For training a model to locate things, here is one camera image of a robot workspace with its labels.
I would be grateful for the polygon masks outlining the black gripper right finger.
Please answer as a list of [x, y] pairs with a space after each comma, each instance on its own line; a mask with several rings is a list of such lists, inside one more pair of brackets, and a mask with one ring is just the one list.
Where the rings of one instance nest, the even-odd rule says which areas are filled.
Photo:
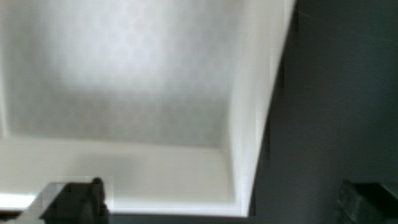
[[398, 224], [398, 183], [342, 181], [333, 224]]

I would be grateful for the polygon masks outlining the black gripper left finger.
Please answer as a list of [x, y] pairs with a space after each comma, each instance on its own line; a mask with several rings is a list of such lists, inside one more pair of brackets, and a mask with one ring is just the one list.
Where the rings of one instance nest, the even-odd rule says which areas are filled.
[[51, 182], [19, 215], [19, 224], [109, 224], [104, 184]]

